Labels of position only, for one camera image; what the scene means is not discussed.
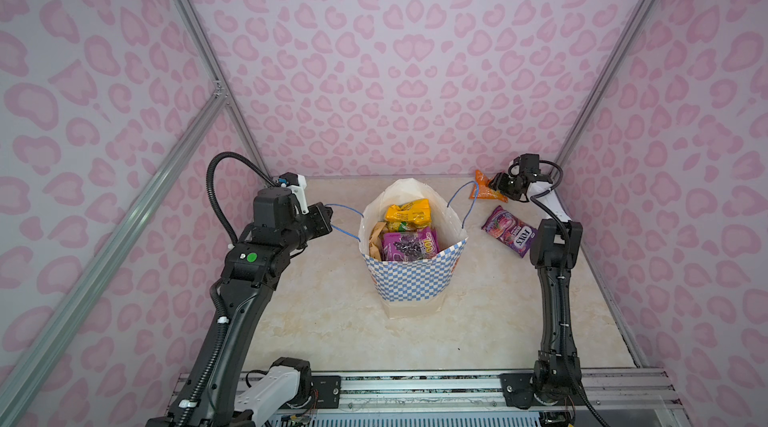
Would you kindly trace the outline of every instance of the checkered paper bag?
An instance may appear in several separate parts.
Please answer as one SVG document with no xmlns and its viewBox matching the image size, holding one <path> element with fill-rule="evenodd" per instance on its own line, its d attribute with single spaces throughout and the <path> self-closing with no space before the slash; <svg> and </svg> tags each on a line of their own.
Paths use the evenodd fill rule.
<svg viewBox="0 0 768 427">
<path fill-rule="evenodd" d="M 388 262 L 369 255 L 368 241 L 376 222 L 392 204 L 428 199 L 432 226 L 442 249 L 437 257 L 413 262 Z M 360 221 L 360 253 L 366 261 L 382 305 L 390 319 L 435 313 L 442 307 L 458 257 L 467 243 L 462 220 L 440 194 L 416 179 L 400 179 L 368 204 Z"/>
</svg>

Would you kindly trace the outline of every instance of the wall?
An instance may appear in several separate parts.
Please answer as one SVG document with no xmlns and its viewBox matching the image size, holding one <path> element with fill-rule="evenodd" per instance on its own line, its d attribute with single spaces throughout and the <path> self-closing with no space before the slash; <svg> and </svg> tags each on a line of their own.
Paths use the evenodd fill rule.
<svg viewBox="0 0 768 427">
<path fill-rule="evenodd" d="M 699 427 L 768 418 L 766 25 L 768 0 L 662 0 L 561 191 Z"/>
<path fill-rule="evenodd" d="M 0 0 L 0 382 L 212 92 L 170 0 Z"/>
<path fill-rule="evenodd" d="M 274 172 L 553 158 L 636 0 L 194 0 Z"/>
<path fill-rule="evenodd" d="M 208 289 L 230 241 L 210 210 L 204 176 L 210 158 L 228 150 L 245 154 L 223 113 L 20 425 L 143 425 L 165 413 L 214 315 Z M 255 190 L 256 175 L 244 165 L 219 164 L 216 195 L 238 232 L 253 217 Z"/>
</svg>

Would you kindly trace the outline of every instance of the orange snack package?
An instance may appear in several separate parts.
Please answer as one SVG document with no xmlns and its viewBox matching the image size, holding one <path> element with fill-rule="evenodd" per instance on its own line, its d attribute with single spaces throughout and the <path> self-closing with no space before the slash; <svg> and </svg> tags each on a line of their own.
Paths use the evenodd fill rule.
<svg viewBox="0 0 768 427">
<path fill-rule="evenodd" d="M 480 186 L 480 193 L 477 193 L 478 189 L 473 185 L 472 192 L 469 194 L 470 199 L 474 199 L 476 195 L 478 199 L 494 199 L 501 202 L 509 201 L 506 196 L 504 196 L 504 194 L 494 191 L 488 187 L 488 183 L 491 181 L 491 179 L 486 177 L 484 173 L 475 171 L 475 181 L 477 181 L 478 185 Z"/>
</svg>

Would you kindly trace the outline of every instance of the brown snack package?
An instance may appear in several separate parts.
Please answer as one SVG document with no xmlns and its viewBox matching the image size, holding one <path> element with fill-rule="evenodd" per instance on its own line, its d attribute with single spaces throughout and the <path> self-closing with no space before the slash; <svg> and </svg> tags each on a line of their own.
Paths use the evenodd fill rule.
<svg viewBox="0 0 768 427">
<path fill-rule="evenodd" d="M 477 195 L 478 199 L 494 199 L 496 201 L 509 202 L 504 194 L 501 192 L 496 192 L 488 187 L 488 183 L 491 182 L 491 179 L 488 178 L 484 173 L 475 171 L 475 181 L 477 181 L 478 185 L 480 186 L 480 194 L 477 193 L 477 186 L 473 185 L 472 192 L 469 193 L 470 199 L 474 199 L 475 195 Z"/>
<path fill-rule="evenodd" d="M 376 260 L 382 259 L 382 236 L 389 232 L 386 228 L 386 222 L 376 222 L 371 232 L 371 238 L 368 240 L 368 249 L 371 257 Z"/>
</svg>

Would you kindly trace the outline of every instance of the bag handle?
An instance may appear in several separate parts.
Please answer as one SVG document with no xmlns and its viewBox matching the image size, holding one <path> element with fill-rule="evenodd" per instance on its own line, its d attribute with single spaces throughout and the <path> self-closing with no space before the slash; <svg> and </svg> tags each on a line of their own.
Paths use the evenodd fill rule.
<svg viewBox="0 0 768 427">
<path fill-rule="evenodd" d="M 337 207 L 337 208 L 345 208 L 345 209 L 349 209 L 349 210 L 351 210 L 352 212 L 355 212 L 356 214 L 360 215 L 360 217 L 362 217 L 362 212 L 358 211 L 357 209 L 353 209 L 353 208 L 351 208 L 351 207 L 347 207 L 346 205 L 341 205 L 341 204 L 326 204 L 326 207 L 331 207 L 331 206 L 333 206 L 333 207 Z M 360 237 L 357 237 L 355 234 L 353 234 L 353 233 L 349 233 L 349 232 L 347 232 L 347 231 L 346 231 L 346 230 L 344 230 L 344 229 L 339 229 L 338 227 L 336 227 L 336 226 L 335 226 L 335 225 L 333 225 L 333 224 L 331 224 L 331 227 L 333 227 L 334 229 L 338 230 L 338 231 L 339 231 L 339 232 L 341 232 L 341 233 L 345 233 L 345 234 L 347 234 L 347 235 L 348 235 L 348 236 L 350 236 L 351 238 L 353 238 L 353 239 L 357 240 L 358 242 L 360 242 Z"/>
<path fill-rule="evenodd" d="M 451 202 L 453 202 L 453 199 L 456 197 L 456 194 L 458 194 L 459 191 L 461 191 L 463 188 L 467 187 L 469 184 L 475 184 L 475 187 L 477 188 L 477 192 L 480 192 L 480 184 L 478 184 L 477 181 L 467 182 L 466 184 L 462 185 L 460 188 L 456 189 L 456 192 L 454 192 L 453 195 L 451 196 L 451 200 L 448 201 L 448 206 L 447 207 L 451 207 Z M 467 221 L 467 217 L 469 217 L 469 214 L 472 212 L 472 209 L 475 207 L 475 201 L 477 201 L 477 200 L 478 200 L 478 198 L 475 195 L 475 197 L 472 198 L 472 205 L 469 206 L 469 210 L 467 211 L 467 214 L 466 214 L 466 216 L 464 216 L 464 220 L 462 221 L 462 229 L 464 228 L 464 223 Z"/>
</svg>

